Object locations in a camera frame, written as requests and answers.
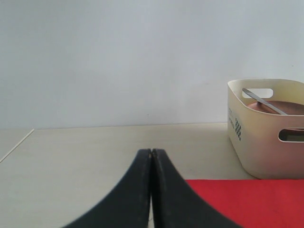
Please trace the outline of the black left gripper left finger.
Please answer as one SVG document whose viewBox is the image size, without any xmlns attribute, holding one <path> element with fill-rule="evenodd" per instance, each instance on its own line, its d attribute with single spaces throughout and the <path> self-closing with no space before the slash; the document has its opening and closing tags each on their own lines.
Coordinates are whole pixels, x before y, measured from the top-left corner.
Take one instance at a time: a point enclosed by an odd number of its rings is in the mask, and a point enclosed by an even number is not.
<svg viewBox="0 0 304 228">
<path fill-rule="evenodd" d="M 146 228 L 150 213 L 152 152 L 140 149 L 116 186 L 66 228 Z"/>
</svg>

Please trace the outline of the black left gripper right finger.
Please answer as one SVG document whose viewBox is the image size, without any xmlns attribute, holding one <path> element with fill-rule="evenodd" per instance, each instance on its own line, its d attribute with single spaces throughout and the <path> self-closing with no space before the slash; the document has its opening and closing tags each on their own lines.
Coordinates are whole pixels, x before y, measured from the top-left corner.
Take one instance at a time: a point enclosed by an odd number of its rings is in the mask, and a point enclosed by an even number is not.
<svg viewBox="0 0 304 228">
<path fill-rule="evenodd" d="M 204 201 L 163 149 L 152 150 L 152 211 L 156 228 L 239 228 Z"/>
</svg>

